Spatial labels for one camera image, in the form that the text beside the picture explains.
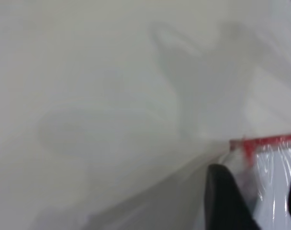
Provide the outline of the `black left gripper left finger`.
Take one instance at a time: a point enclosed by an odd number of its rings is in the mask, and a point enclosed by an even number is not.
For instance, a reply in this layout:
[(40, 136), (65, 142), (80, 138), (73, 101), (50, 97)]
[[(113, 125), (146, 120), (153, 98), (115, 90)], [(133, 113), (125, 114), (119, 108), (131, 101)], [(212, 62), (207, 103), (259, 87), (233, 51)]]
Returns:
[(204, 194), (207, 230), (258, 230), (231, 172), (223, 165), (207, 168)]

